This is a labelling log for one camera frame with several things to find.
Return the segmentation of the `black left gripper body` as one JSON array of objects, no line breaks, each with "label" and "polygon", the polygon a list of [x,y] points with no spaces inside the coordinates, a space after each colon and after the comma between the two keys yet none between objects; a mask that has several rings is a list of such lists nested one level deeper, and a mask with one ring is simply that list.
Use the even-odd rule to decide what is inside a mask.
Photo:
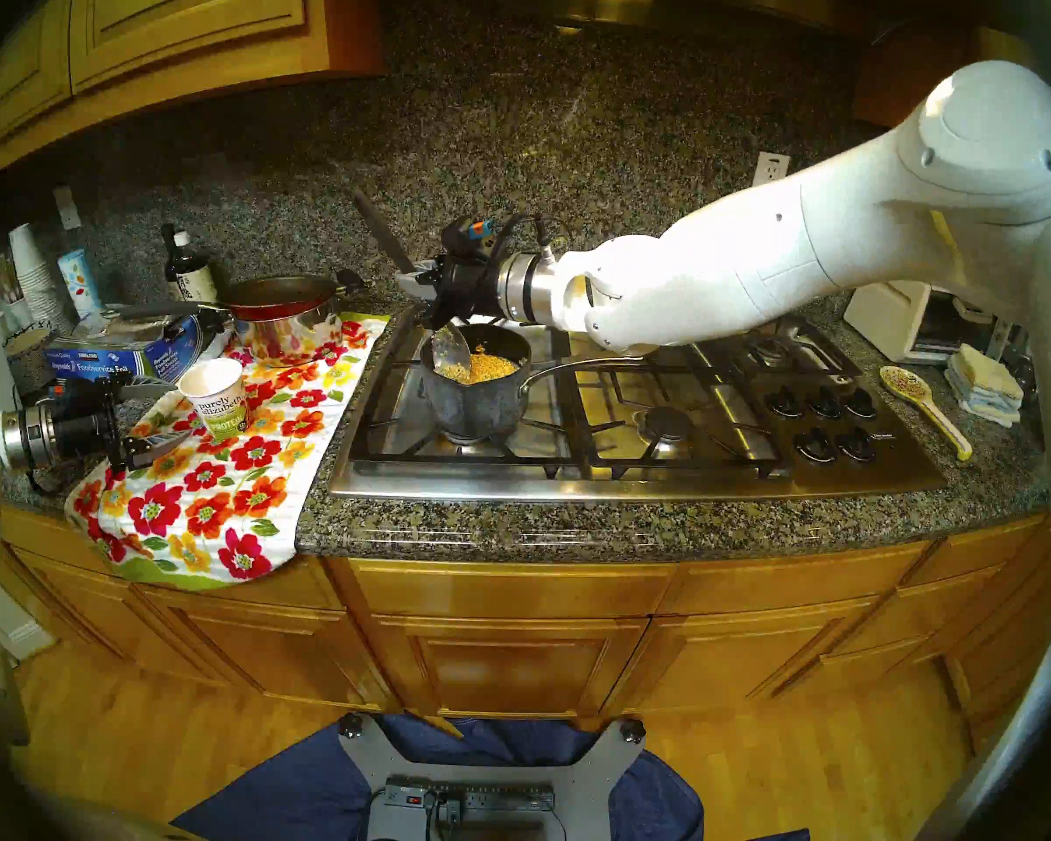
[{"label": "black left gripper body", "polygon": [[133,377],[56,380],[48,389],[48,459],[51,464],[103,454],[125,471],[123,438],[114,398]]}]

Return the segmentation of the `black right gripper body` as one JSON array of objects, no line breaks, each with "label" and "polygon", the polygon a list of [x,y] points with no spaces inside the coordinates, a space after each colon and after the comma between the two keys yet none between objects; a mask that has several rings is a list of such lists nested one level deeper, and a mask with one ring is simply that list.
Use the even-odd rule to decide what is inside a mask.
[{"label": "black right gripper body", "polygon": [[471,257],[441,254],[427,272],[427,284],[435,298],[427,310],[428,330],[438,330],[449,322],[474,316],[508,317],[500,305],[501,259],[494,248],[477,250]]}]

